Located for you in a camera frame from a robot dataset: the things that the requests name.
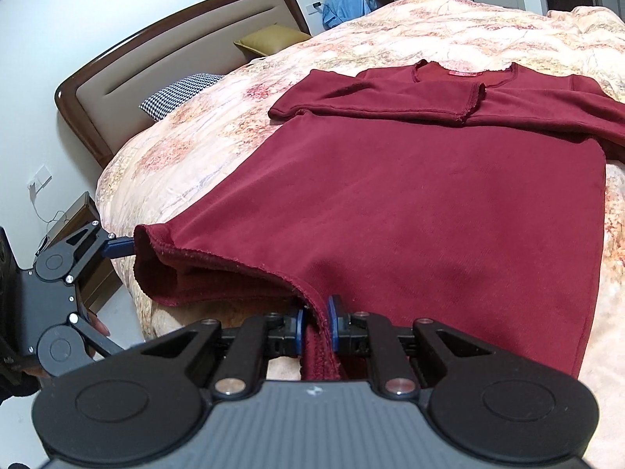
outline red garment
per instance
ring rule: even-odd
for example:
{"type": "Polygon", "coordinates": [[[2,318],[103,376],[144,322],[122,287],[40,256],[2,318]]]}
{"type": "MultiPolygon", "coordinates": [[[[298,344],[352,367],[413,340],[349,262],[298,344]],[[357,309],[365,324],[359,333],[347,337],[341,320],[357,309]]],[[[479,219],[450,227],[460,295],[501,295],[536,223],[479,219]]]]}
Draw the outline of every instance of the red garment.
{"type": "Polygon", "coordinates": [[[326,301],[431,317],[577,375],[602,254],[605,154],[622,104],[591,79],[513,64],[356,78],[314,70],[287,122],[209,194],[135,231],[135,276],[164,304],[305,298],[304,379],[339,376],[326,301]]]}

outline pillow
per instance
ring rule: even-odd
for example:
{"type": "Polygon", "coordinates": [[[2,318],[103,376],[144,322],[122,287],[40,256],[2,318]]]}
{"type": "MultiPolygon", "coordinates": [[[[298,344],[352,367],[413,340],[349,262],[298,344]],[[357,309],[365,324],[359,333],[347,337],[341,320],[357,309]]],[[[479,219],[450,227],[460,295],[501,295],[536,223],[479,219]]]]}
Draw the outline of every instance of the pillow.
{"type": "Polygon", "coordinates": [[[304,40],[311,38],[310,35],[299,30],[275,24],[249,34],[241,40],[237,40],[235,45],[248,49],[260,56],[270,56],[293,44],[304,42],[304,40]]]}
{"type": "Polygon", "coordinates": [[[223,77],[223,75],[211,73],[195,73],[187,76],[146,98],[139,109],[148,113],[154,118],[154,121],[158,122],[178,106],[193,98],[204,88],[214,85],[223,77]]]}

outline human hand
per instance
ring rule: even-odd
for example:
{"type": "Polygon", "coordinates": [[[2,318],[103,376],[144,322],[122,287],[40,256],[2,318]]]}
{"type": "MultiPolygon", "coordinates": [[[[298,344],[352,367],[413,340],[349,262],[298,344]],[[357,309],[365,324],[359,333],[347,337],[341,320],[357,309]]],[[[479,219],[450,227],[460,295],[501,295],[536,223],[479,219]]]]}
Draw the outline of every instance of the human hand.
{"type": "MultiPolygon", "coordinates": [[[[91,310],[87,310],[87,313],[89,315],[90,324],[105,337],[110,337],[111,332],[106,327],[104,322],[100,321],[100,319],[98,319],[98,316],[95,313],[93,313],[91,310]]],[[[95,355],[96,355],[95,350],[89,347],[89,356],[93,358],[95,355]]],[[[40,377],[40,378],[50,377],[49,374],[45,370],[43,370],[43,368],[41,368],[39,365],[26,368],[24,369],[24,372],[34,377],[40,377]]]]}

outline nightstand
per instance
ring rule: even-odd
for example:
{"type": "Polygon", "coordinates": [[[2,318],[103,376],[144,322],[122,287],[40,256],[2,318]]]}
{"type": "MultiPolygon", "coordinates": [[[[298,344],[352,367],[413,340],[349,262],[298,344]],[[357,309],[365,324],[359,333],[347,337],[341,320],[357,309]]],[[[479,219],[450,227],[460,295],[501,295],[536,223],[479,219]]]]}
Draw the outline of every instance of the nightstand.
{"type": "MultiPolygon", "coordinates": [[[[93,220],[100,221],[100,215],[89,192],[85,192],[52,226],[40,252],[93,220]]],[[[79,280],[77,284],[83,305],[93,312],[98,312],[120,286],[121,280],[110,260],[102,261],[91,276],[79,280]]]]}

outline bed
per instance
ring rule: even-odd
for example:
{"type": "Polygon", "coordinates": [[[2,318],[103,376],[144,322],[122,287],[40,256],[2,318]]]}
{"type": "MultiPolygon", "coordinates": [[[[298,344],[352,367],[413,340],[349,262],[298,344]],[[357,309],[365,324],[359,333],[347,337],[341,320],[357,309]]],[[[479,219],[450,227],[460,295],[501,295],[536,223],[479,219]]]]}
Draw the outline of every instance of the bed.
{"type": "MultiPolygon", "coordinates": [[[[104,167],[96,202],[109,231],[132,235],[139,223],[165,222],[214,188],[276,130],[268,109],[312,68],[355,75],[426,59],[476,72],[518,62],[592,77],[625,102],[625,24],[601,7],[539,16],[467,0],[401,0],[249,64],[232,42],[276,22],[307,32],[295,0],[207,0],[140,31],[61,84],[61,115],[104,167]],[[138,109],[196,72],[227,76],[155,124],[138,109]]],[[[618,469],[625,468],[625,166],[608,163],[605,184],[599,296],[579,378],[601,409],[587,460],[618,469]]],[[[252,312],[283,307],[233,300],[166,308],[143,294],[132,264],[124,258],[114,267],[148,338],[199,318],[237,325],[252,312]]],[[[298,365],[279,362],[271,376],[296,379],[298,365]]]]}

